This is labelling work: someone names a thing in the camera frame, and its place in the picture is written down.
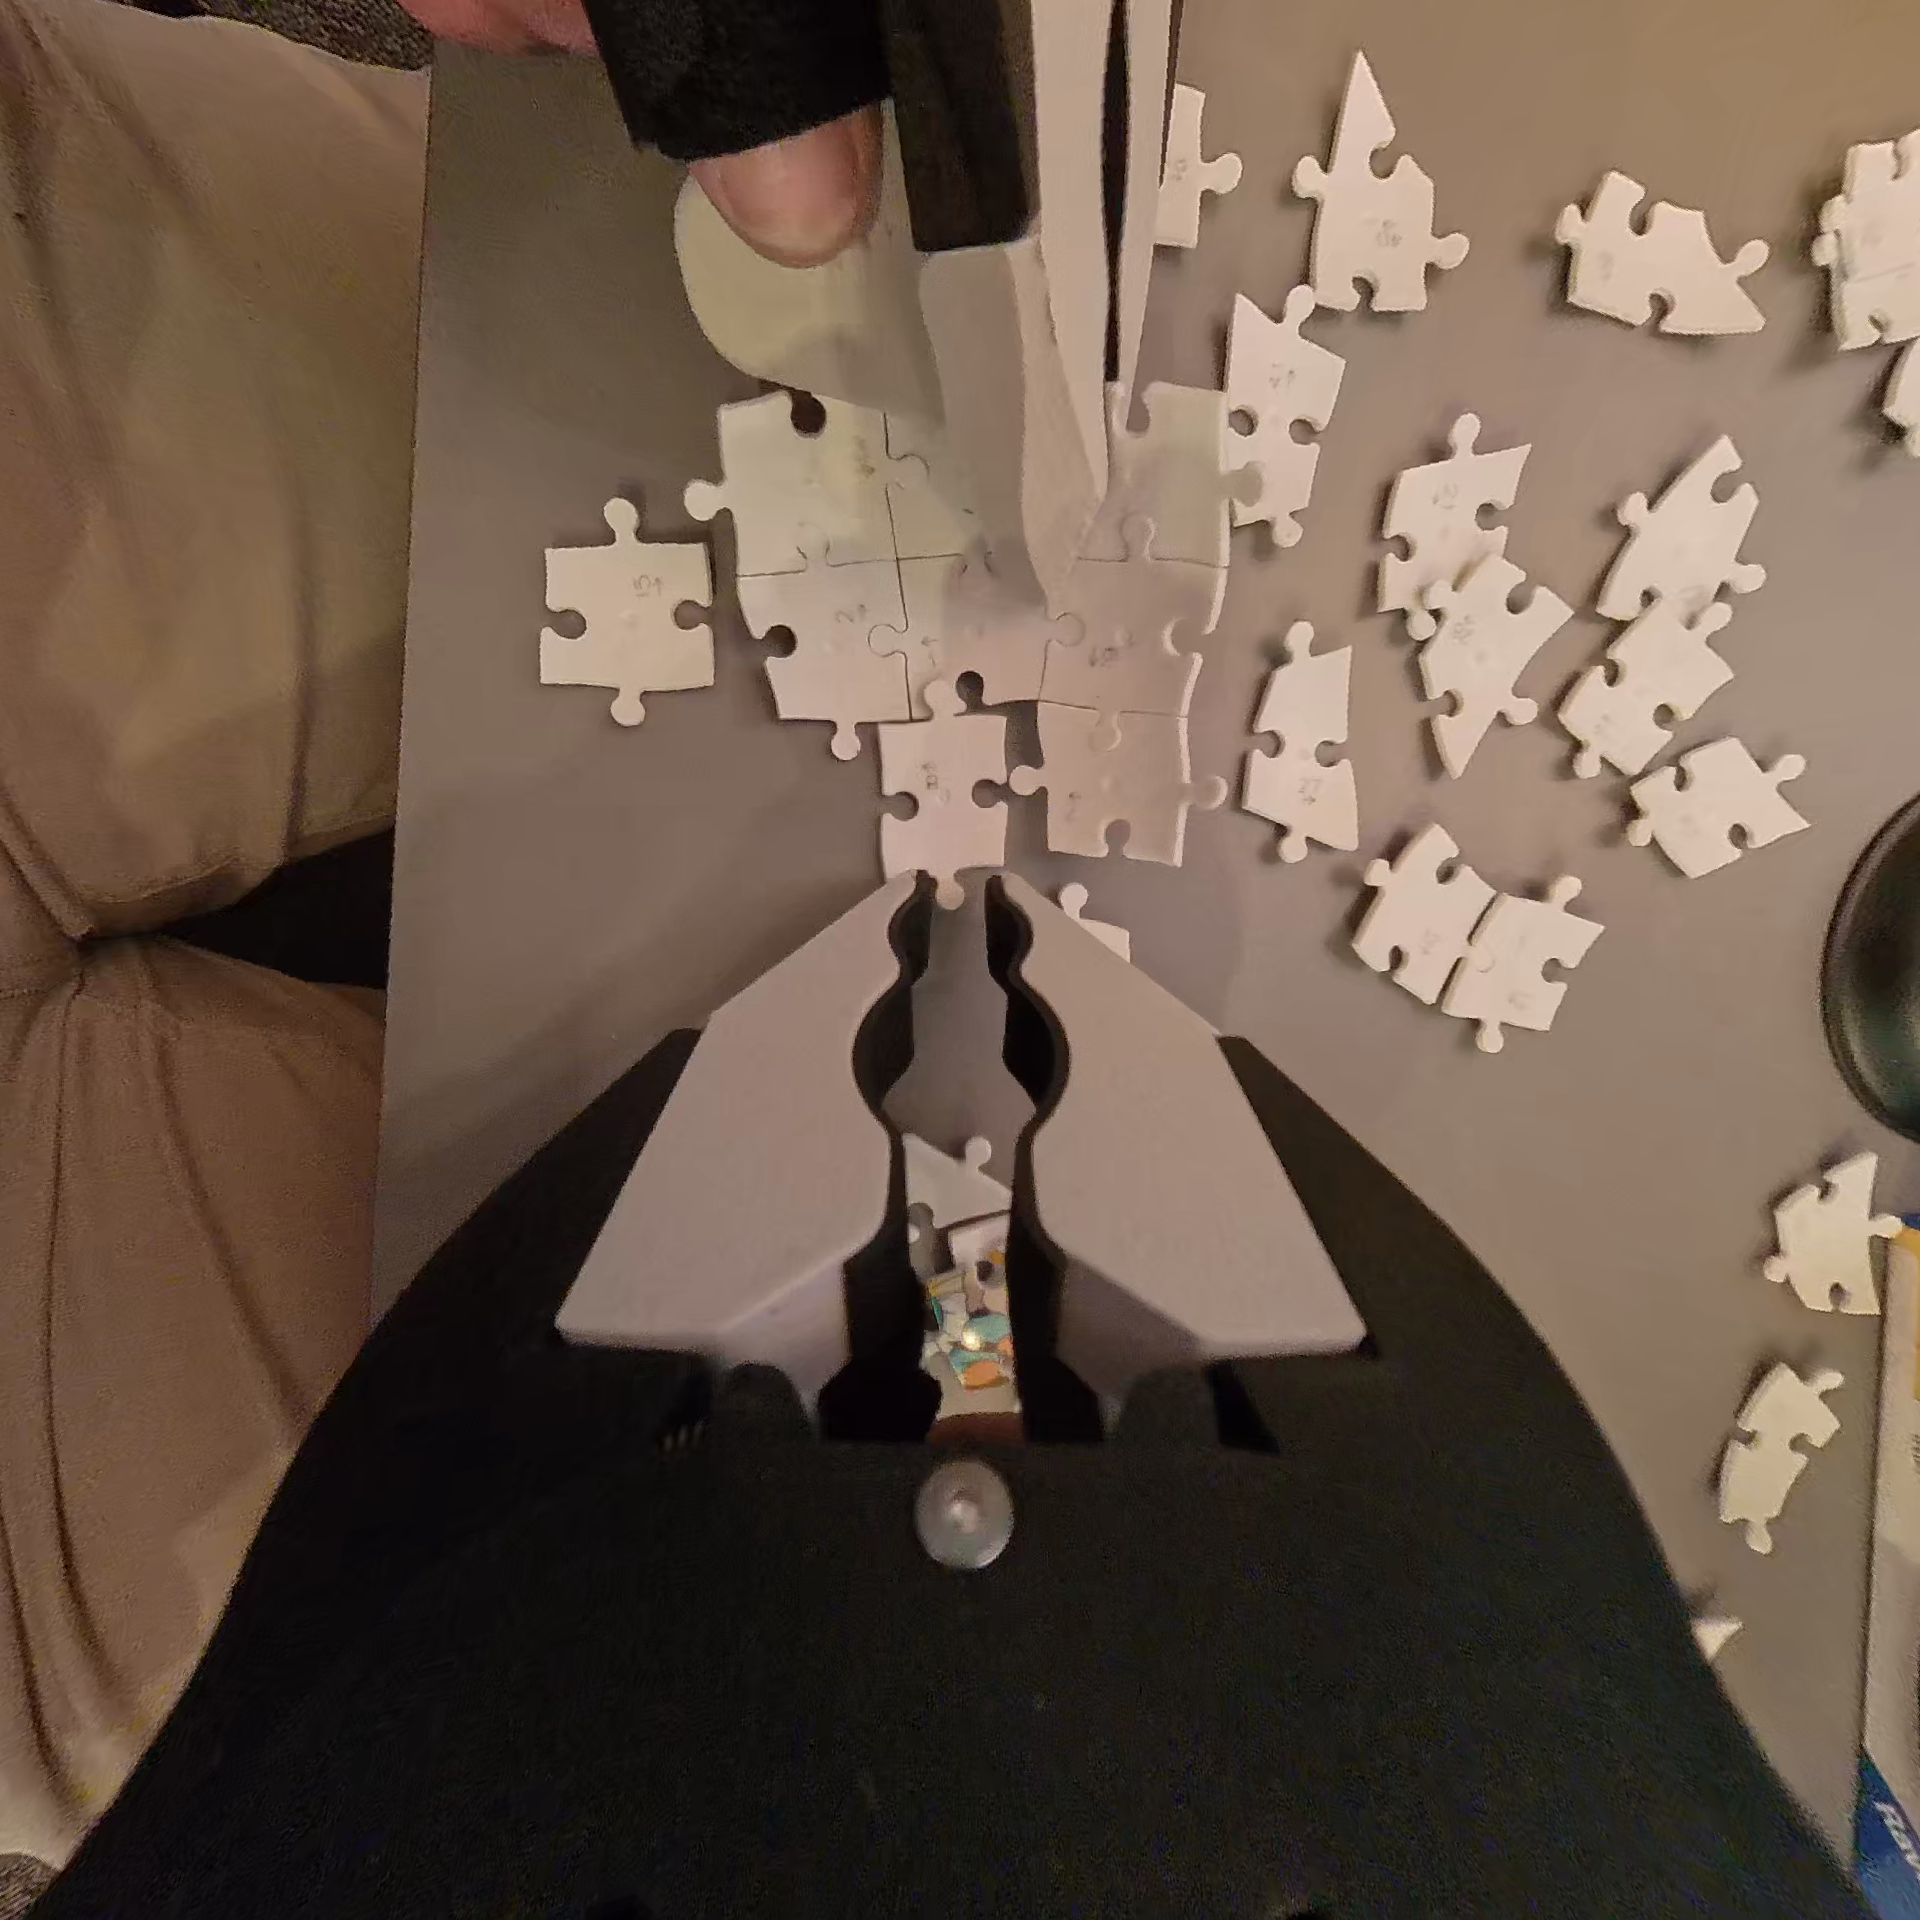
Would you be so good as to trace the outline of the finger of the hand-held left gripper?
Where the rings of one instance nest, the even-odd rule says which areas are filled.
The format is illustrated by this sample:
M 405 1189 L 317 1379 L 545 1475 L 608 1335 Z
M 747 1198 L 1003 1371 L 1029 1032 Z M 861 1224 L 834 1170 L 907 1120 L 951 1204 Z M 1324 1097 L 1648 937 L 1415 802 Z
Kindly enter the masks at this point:
M 1113 4 L 1113 383 L 1136 383 L 1175 80 L 1180 4 Z
M 1064 607 L 1107 493 L 1111 4 L 1000 4 L 1022 230 L 930 252 L 921 315 L 946 443 L 1007 578 Z

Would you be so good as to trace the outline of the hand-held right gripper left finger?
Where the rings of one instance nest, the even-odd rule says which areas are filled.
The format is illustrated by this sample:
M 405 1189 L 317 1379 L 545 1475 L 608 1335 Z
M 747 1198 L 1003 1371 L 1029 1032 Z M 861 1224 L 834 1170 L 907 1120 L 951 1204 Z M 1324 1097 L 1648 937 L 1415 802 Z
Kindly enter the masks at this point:
M 563 1311 L 576 1347 L 776 1370 L 829 1436 L 925 1436 L 925 1291 L 884 1093 L 916 1059 L 939 886 L 903 874 L 687 1048 Z

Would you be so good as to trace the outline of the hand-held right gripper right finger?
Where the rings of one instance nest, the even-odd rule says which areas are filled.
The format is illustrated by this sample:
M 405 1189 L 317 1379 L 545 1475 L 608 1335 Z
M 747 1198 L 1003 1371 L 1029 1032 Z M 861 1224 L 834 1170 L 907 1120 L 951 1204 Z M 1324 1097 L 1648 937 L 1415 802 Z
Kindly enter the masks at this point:
M 1365 1324 L 1210 1018 L 1020 874 L 984 891 L 1032 1100 L 1007 1250 L 1029 1436 L 1100 1436 L 1160 1371 L 1351 1355 Z

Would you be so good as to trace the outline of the joined puzzle ball section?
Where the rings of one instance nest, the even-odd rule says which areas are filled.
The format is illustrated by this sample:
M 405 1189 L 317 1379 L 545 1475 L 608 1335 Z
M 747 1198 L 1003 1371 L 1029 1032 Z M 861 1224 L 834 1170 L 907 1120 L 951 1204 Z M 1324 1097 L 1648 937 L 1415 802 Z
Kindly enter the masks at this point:
M 721 406 L 721 478 L 690 482 L 697 518 L 729 515 L 738 611 L 768 660 L 773 711 L 880 748 L 881 874 L 928 874 L 943 904 L 1007 861 L 1000 790 L 1042 797 L 1046 848 L 1175 869 L 1189 816 L 1215 808 L 1193 767 L 1189 709 L 1251 479 L 1228 467 L 1228 403 L 1152 383 L 1144 428 L 1111 400 L 1113 474 L 1059 607 L 985 555 L 943 430 L 791 395 Z

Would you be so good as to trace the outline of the white puzzle pieces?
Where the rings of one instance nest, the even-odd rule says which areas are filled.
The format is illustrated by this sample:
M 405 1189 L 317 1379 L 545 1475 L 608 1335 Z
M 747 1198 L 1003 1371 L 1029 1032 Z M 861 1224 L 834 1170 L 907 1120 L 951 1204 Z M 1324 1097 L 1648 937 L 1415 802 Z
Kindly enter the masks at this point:
M 1275 522 L 1279 546 L 1296 541 L 1309 509 L 1309 478 L 1324 459 L 1324 433 L 1337 418 L 1344 359 L 1302 333 L 1317 309 L 1351 315 L 1365 295 L 1376 315 L 1415 315 L 1426 306 L 1426 280 L 1468 259 L 1468 235 L 1433 230 L 1433 186 L 1412 158 L 1390 174 L 1376 168 L 1395 142 L 1395 121 L 1361 57 L 1351 61 L 1346 104 L 1337 119 L 1333 155 L 1293 168 L 1290 192 L 1317 207 L 1309 267 L 1287 290 L 1277 315 L 1238 297 L 1224 333 L 1228 467 L 1251 479 L 1235 522 Z M 1553 252 L 1561 300 L 1606 322 L 1660 331 L 1685 342 L 1751 342 L 1765 331 L 1765 306 L 1748 280 L 1767 264 L 1767 241 L 1742 235 L 1725 252 L 1696 207 L 1647 197 L 1647 186 L 1606 171 L 1585 202 L 1554 216 Z M 1854 148 L 1843 171 L 1843 192 L 1820 216 L 1813 260 L 1832 278 L 1839 349 L 1886 349 L 1889 418 L 1916 448 L 1916 133 Z M 1721 415 L 1733 403 L 1762 406 L 1775 371 L 1787 370 L 1776 349 L 1606 349 L 1575 380 L 1575 411 L 1593 415 L 1610 433 L 1669 415 L 1685 433 L 1685 460 L 1667 460 L 1661 488 L 1606 500 L 1606 518 L 1620 530 L 1620 553 L 1599 571 L 1582 617 L 1610 626 L 1606 650 L 1582 662 L 1568 689 L 1554 685 L 1553 793 L 1572 793 L 1575 780 L 1603 780 L 1620 825 L 1606 825 L 1597 848 L 1615 861 L 1599 874 L 1599 894 L 1587 887 L 1579 904 L 1572 874 L 1572 825 L 1547 802 L 1547 842 L 1554 871 L 1542 886 L 1501 887 L 1475 874 L 1442 819 L 1408 819 L 1388 830 L 1384 814 L 1361 819 L 1356 767 L 1340 758 L 1348 746 L 1356 646 L 1312 653 L 1312 626 L 1293 623 L 1284 650 L 1251 632 L 1228 646 L 1240 660 L 1235 672 L 1251 694 L 1251 662 L 1267 672 L 1260 711 L 1251 714 L 1258 746 L 1245 756 L 1238 802 L 1277 835 L 1275 856 L 1260 856 L 1260 883 L 1210 874 L 1180 894 L 1149 891 L 1144 932 L 1149 959 L 1175 962 L 1181 987 L 1204 974 L 1210 1011 L 1230 1011 L 1228 1029 L 1248 1041 L 1284 1041 L 1290 1065 L 1327 1067 L 1327 1084 L 1358 1092 L 1361 1082 L 1384 1100 L 1395 1092 L 1408 1126 L 1421 1140 L 1448 1145 L 1459 1175 L 1523 1227 L 1542 1231 L 1554 1214 L 1553 1287 L 1575 1287 L 1587 1269 L 1606 1267 L 1606 1311 L 1625 1327 L 1637 1314 L 1637 1340 L 1680 1330 L 1680 1254 L 1685 1227 L 1702 1224 L 1702 1194 L 1727 1186 L 1721 1175 L 1757 1173 L 1748 1133 L 1762 1106 L 1781 1092 L 1813 1092 L 1813 952 L 1826 948 L 1839 883 L 1839 853 L 1794 856 L 1789 874 L 1771 874 L 1767 887 L 1742 883 L 1702 904 L 1683 901 L 1680 886 L 1698 894 L 1702 880 L 1725 874 L 1810 830 L 1810 800 L 1789 797 L 1807 783 L 1807 758 L 1783 748 L 1781 724 L 1767 724 L 1754 756 L 1745 737 L 1698 737 L 1685 752 L 1673 732 L 1696 721 L 1731 679 L 1731 660 L 1718 646 L 1727 617 L 1745 595 L 1765 587 L 1767 571 L 1751 546 L 1762 489 L 1745 470 L 1736 438 Z M 1425 724 L 1431 746 L 1415 756 L 1425 776 L 1442 776 L 1475 793 L 1480 830 L 1513 839 L 1539 835 L 1533 816 L 1542 793 L 1523 793 L 1523 762 L 1496 776 L 1475 776 L 1490 732 L 1529 727 L 1539 701 L 1524 697 L 1524 672 L 1553 650 L 1575 617 L 1566 595 L 1529 578 L 1509 553 L 1506 515 L 1518 497 L 1529 448 L 1480 443 L 1483 420 L 1457 407 L 1448 426 L 1448 450 L 1426 464 L 1403 464 L 1390 482 L 1365 489 L 1377 497 L 1382 522 L 1377 585 L 1370 587 L 1370 621 L 1384 646 L 1384 621 L 1399 621 L 1400 653 L 1421 675 Z M 1767 453 L 1767 474 L 1794 479 L 1789 515 L 1771 515 L 1783 578 L 1820 599 L 1820 632 L 1795 658 L 1794 685 L 1787 639 L 1765 650 L 1765 672 L 1795 694 L 1794 724 L 1837 721 L 1826 748 L 1892 746 L 1874 737 L 1882 721 L 1900 720 L 1912 732 L 1905 752 L 1916 775 L 1916 633 L 1913 653 L 1893 646 L 1886 611 L 1916 614 L 1916 482 L 1899 526 L 1877 526 L 1893 509 L 1846 505 L 1837 493 L 1837 460 L 1813 460 L 1810 448 L 1781 441 Z M 1309 883 L 1299 897 L 1275 883 L 1284 859 L 1302 859 L 1321 845 L 1333 867 L 1327 883 Z M 1579 1021 L 1579 1059 L 1547 1082 L 1518 1075 L 1513 1097 L 1472 1093 L 1433 1082 L 1426 1053 L 1437 1041 L 1412 1041 L 1415 1015 L 1384 1015 L 1384 991 L 1358 1011 L 1358 987 L 1333 991 L 1337 880 L 1356 883 L 1356 901 L 1340 901 L 1340 932 L 1351 935 L 1351 980 L 1395 984 L 1433 1015 L 1472 1029 L 1483 1053 L 1513 1041 L 1516 1032 L 1545 1032 L 1566 1002 L 1572 969 L 1593 954 L 1599 923 L 1631 941 L 1606 952 L 1599 1015 Z M 1874 1198 L 1874 1152 L 1820 1167 L 1794 1191 L 1767 1191 L 1776 1217 L 1776 1247 L 1767 1247 L 1765 1278 L 1787 1287 L 1803 1311 L 1870 1316 L 1882 1311 L 1874 1233 L 1899 1233 Z M 1443 1496 L 1437 1473 L 1442 1445 L 1494 1439 L 1494 1335 L 1471 1335 L 1468 1318 L 1443 1334 L 1468 1335 L 1468 1362 L 1384 1362 L 1328 1359 L 1302 1362 L 1309 1379 L 1361 1392 L 1356 1421 L 1333 1421 L 1333 1400 L 1302 1400 L 1293 1389 L 1287 1413 L 1309 1436 L 1333 1445 L 1333 1470 L 1358 1470 L 1358 1515 L 1384 1522 L 1395 1545 L 1412 1548 L 1415 1520 L 1468 1522 L 1468 1496 Z

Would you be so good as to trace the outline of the black puzzle ball stand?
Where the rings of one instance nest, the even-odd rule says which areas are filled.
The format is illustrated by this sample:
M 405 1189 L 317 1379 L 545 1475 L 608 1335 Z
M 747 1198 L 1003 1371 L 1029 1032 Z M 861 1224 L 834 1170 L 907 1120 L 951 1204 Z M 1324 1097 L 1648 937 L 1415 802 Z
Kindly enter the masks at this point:
M 1916 1144 L 1916 797 L 1867 839 L 1837 897 L 1820 1011 L 1854 1104 Z

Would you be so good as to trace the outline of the blue puzzle box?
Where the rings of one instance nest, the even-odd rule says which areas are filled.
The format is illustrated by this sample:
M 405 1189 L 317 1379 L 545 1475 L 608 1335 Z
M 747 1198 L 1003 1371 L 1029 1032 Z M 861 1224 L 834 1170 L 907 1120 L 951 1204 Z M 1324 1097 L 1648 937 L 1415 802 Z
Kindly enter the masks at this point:
M 1854 1868 L 1877 1918 L 1916 1918 L 1916 1214 L 1886 1260 L 1874 1470 Z

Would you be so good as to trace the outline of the person's left hand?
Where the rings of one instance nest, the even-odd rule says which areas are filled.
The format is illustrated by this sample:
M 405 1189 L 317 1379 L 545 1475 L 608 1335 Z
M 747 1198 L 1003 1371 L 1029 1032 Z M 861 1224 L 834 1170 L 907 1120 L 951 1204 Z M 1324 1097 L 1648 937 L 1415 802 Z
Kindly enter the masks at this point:
M 807 267 L 874 218 L 880 4 L 405 4 L 484 53 L 599 58 L 633 148 L 690 168 L 762 259 Z

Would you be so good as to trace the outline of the person's tan trousers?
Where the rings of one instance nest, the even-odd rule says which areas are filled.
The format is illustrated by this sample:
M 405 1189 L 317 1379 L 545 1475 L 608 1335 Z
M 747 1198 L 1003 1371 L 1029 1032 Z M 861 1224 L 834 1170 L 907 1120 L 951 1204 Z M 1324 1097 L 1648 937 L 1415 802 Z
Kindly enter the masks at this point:
M 5 4 L 5 1855 L 48 1868 L 367 1334 L 373 993 L 170 928 L 394 816 L 425 104 Z

